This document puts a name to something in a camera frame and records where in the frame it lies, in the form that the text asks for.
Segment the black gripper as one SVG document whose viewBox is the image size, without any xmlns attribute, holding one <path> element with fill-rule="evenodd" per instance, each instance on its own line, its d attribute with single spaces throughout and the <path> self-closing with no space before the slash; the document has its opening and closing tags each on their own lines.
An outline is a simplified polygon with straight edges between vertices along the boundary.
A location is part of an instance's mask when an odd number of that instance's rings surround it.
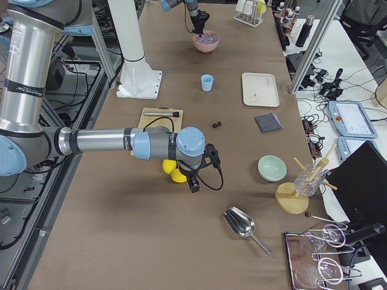
<svg viewBox="0 0 387 290">
<path fill-rule="evenodd" d="M 199 180 L 202 181 L 202 178 L 198 175 L 199 171 L 202 169 L 202 166 L 188 166 L 180 164 L 180 172 L 186 176 L 187 180 Z"/>
<path fill-rule="evenodd" d="M 209 20 L 210 14 L 206 11 L 198 10 L 198 14 L 196 16 L 191 17 L 191 21 L 193 24 L 193 33 L 197 36 L 203 35 L 205 23 Z"/>
</svg>

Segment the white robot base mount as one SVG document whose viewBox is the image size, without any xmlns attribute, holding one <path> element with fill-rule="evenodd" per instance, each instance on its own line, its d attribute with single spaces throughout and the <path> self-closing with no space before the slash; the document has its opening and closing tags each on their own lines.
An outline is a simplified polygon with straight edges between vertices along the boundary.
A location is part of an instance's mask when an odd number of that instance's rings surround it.
<svg viewBox="0 0 387 290">
<path fill-rule="evenodd" d="M 124 63 L 117 96 L 155 100 L 161 85 L 162 72 L 147 63 L 134 1 L 109 3 Z"/>
</svg>

